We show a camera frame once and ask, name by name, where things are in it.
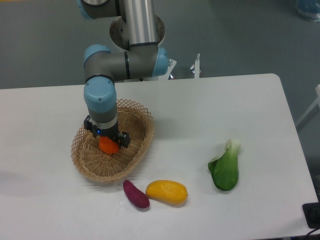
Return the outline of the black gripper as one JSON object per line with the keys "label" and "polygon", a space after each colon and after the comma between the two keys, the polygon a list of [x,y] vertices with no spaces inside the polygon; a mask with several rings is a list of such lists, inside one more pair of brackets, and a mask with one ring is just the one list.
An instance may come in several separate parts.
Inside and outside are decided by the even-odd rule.
{"label": "black gripper", "polygon": [[107,137],[113,142],[117,143],[118,148],[128,148],[131,142],[131,137],[128,132],[119,131],[119,123],[116,122],[110,128],[99,128],[96,124],[91,122],[91,117],[87,115],[87,117],[83,121],[83,128],[87,131],[90,131],[94,138],[97,136]]}

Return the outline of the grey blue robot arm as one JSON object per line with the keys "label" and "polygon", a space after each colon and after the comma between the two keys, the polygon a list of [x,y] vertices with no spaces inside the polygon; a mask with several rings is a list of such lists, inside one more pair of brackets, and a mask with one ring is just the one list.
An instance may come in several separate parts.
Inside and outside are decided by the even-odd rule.
{"label": "grey blue robot arm", "polygon": [[119,130],[116,81],[163,76],[168,71],[168,55],[159,47],[156,14],[151,0],[79,0],[87,19],[120,17],[126,24],[126,46],[112,53],[101,44],[84,52],[84,101],[88,116],[83,124],[94,137],[107,137],[119,148],[131,142],[129,133]]}

